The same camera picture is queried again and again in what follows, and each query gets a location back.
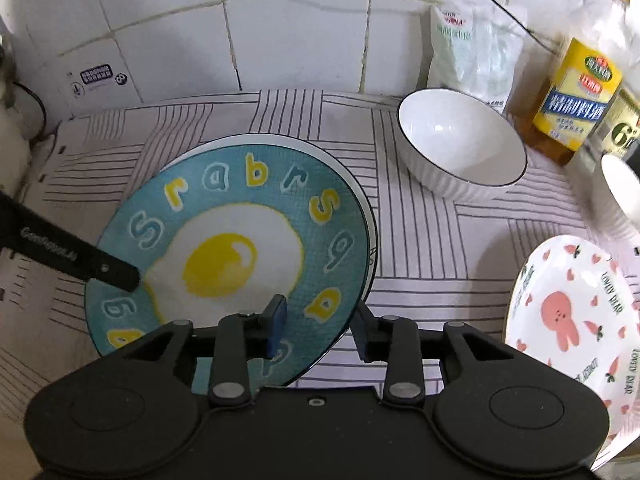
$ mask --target plate rim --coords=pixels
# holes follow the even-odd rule
[[[572,242],[575,242],[576,244],[583,244],[583,243],[588,243],[589,245],[593,246],[594,248],[597,248],[599,251],[601,251],[603,253],[603,255],[608,256],[610,259],[614,259],[613,254],[611,254],[608,250],[600,247],[599,245],[596,245],[594,242],[592,242],[591,240],[587,240],[586,238],[582,238],[580,236],[577,235],[571,235],[571,234],[562,234],[562,235],[555,235],[551,238],[548,238],[547,240],[543,241],[541,244],[538,244],[535,249],[533,249],[533,251],[531,251],[529,253],[529,256],[526,258],[525,263],[530,259],[530,257],[533,256],[533,254],[536,253],[537,250],[541,249],[542,246],[546,245],[549,241],[554,240],[555,243],[560,244],[559,242],[561,242],[561,239],[569,241],[571,240]],[[502,342],[507,344],[507,330],[508,327],[510,326],[510,322],[513,320],[513,301],[514,298],[516,298],[517,296],[517,291],[516,291],[516,285],[518,284],[518,282],[520,281],[521,275],[522,275],[522,269],[525,265],[525,263],[522,264],[522,266],[520,266],[520,269],[518,270],[518,275],[516,277],[516,280],[514,282],[514,286],[513,286],[513,290],[511,291],[511,297],[509,299],[509,307],[507,310],[507,314],[505,315],[505,321],[504,321],[504,331],[503,331],[503,336],[502,336]],[[626,277],[624,276],[624,274],[622,274],[622,276],[616,276],[617,279],[622,280],[622,283],[624,283],[628,288],[628,283],[626,282]],[[640,392],[640,385],[638,386],[638,389],[636,390],[636,395],[638,394],[638,392]],[[609,416],[609,424],[611,424],[611,422],[614,420],[614,417],[611,415],[611,413],[608,412],[607,410],[607,415]],[[596,454],[596,460],[600,459],[603,456],[603,453],[606,452],[606,449],[609,446],[606,445],[606,443],[603,444],[603,446],[598,450],[598,453]]]
[[[373,212],[372,212],[371,203],[370,203],[367,195],[364,193],[364,190],[362,189],[362,186],[357,181],[357,179],[353,175],[353,173],[351,173],[351,171],[349,171],[348,168],[345,165],[343,165],[333,155],[331,155],[330,153],[326,152],[322,148],[319,148],[318,146],[315,146],[311,142],[308,142],[308,140],[298,139],[297,137],[288,137],[288,136],[284,136],[284,135],[281,135],[281,134],[270,134],[270,133],[259,133],[259,132],[256,132],[256,133],[244,133],[244,134],[233,134],[233,135],[230,135],[230,136],[221,137],[219,139],[210,140],[209,142],[205,142],[204,144],[201,144],[200,146],[196,146],[195,148],[192,148],[192,149],[186,151],[185,153],[179,155],[178,157],[174,158],[174,160],[172,160],[169,163],[165,164],[160,170],[158,170],[158,172],[156,174],[154,174],[151,177],[151,179],[149,179],[149,181],[152,180],[153,178],[157,177],[158,175],[160,175],[160,173],[162,173],[164,170],[167,170],[168,168],[170,168],[170,167],[172,167],[172,166],[174,166],[176,164],[179,164],[179,163],[181,163],[181,162],[183,162],[183,161],[185,161],[188,158],[191,158],[193,156],[200,155],[200,154],[203,154],[203,153],[207,153],[207,152],[210,152],[212,150],[219,149],[219,148],[227,148],[227,147],[231,147],[231,146],[245,146],[245,145],[251,145],[251,144],[259,144],[259,145],[267,145],[267,146],[282,146],[284,148],[289,148],[289,149],[295,150],[297,152],[305,153],[305,154],[307,154],[309,156],[312,156],[313,158],[316,158],[317,160],[322,162],[324,165],[329,167],[331,170],[333,170],[335,173],[337,173],[338,176],[340,176],[341,179],[345,182],[345,184],[347,185],[348,189],[351,191],[353,197],[355,198],[356,203],[358,204],[358,208],[360,209],[360,213],[361,213],[362,217],[364,218],[364,221],[365,221],[365,224],[366,224],[366,227],[367,227],[367,229],[366,229],[366,231],[367,231],[367,254],[368,254],[368,258],[369,259],[371,257],[373,257],[373,261],[370,264],[368,264],[367,272],[365,274],[365,279],[363,280],[362,286],[360,288],[360,294],[359,294],[359,298],[360,299],[359,299],[359,301],[365,301],[367,296],[369,295],[370,290],[371,290],[372,285],[373,285],[373,280],[374,280],[374,277],[375,277],[374,275],[375,275],[375,272],[376,272],[376,268],[378,266],[378,253],[379,253],[379,249],[378,249],[378,226],[376,224],[375,219],[373,218]],[[142,189],[144,186],[146,186],[146,184],[149,181],[145,182],[140,188],[138,188],[133,193],[131,193],[129,196],[127,196],[126,199],[121,200],[121,202],[118,204],[118,208],[116,209],[116,211],[114,211],[113,215],[111,216],[109,221],[106,223],[104,229],[100,233],[100,237],[98,238],[97,245],[100,244],[100,241],[102,240],[104,232],[106,231],[106,229],[109,226],[109,224],[111,223],[111,221],[113,221],[113,218],[116,216],[116,214],[119,211],[120,207],[125,202],[127,202],[131,197],[133,197],[140,189]],[[84,303],[85,310],[86,310],[86,305],[87,305],[86,288],[88,286],[88,283],[89,282],[86,282],[84,284],[83,303]],[[289,386],[290,384],[292,384],[295,381],[297,381],[300,377],[302,377],[309,370],[311,370],[311,368],[327,354],[327,352],[340,340],[340,338],[344,335],[346,330],[349,328],[349,326],[351,324],[351,319],[353,319],[353,315],[354,315],[354,313],[356,311],[356,308],[357,308],[357,302],[353,305],[353,307],[351,309],[351,312],[347,316],[345,324],[340,329],[338,335],[326,346],[326,348],[323,351],[320,352],[318,358],[316,360],[314,360],[309,366],[305,367],[299,374],[295,375],[292,379],[290,379],[289,381],[286,381],[285,383],[281,384],[281,386]],[[112,353],[113,351],[117,350],[117,349],[113,349],[108,353],[102,354],[100,352],[100,350],[98,349],[98,345],[95,342],[94,334],[93,334],[93,331],[91,330],[91,327],[89,326],[88,321],[87,321],[87,329],[88,329],[89,337],[91,338],[92,344],[94,345],[94,348],[96,349],[96,351],[98,352],[98,354],[100,356],[108,355],[108,354]]]

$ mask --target white plate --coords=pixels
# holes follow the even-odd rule
[[[123,297],[91,280],[90,331],[107,354],[169,320],[214,326],[283,294],[276,358],[250,361],[249,372],[252,389],[288,384],[348,327],[369,291],[375,240],[362,189],[327,153],[284,136],[227,137],[181,157],[118,208],[98,246],[135,264],[144,286]],[[206,392],[210,362],[198,370],[194,391]]]
[[[506,343],[600,396],[609,410],[606,445],[631,415],[638,391],[637,307],[617,262],[575,236],[540,244],[511,297]]]

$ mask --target metal screw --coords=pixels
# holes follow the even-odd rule
[[[237,399],[244,394],[244,386],[239,383],[220,383],[216,384],[212,391],[220,399]]]
[[[398,399],[413,399],[420,391],[420,386],[413,383],[396,383],[389,388],[389,393]]]

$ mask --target blue plate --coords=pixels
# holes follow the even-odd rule
[[[249,362],[252,389],[290,383],[328,350],[376,264],[373,216],[354,177],[323,150],[270,134],[181,156],[122,204],[98,247],[142,276],[131,294],[87,283],[87,323],[102,355],[171,320],[215,326],[284,294],[278,354]],[[209,367],[199,360],[193,391],[206,391]]]

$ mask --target yellow bottle label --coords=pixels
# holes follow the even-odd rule
[[[577,151],[621,80],[622,73],[607,57],[574,38],[533,119],[534,126]]]

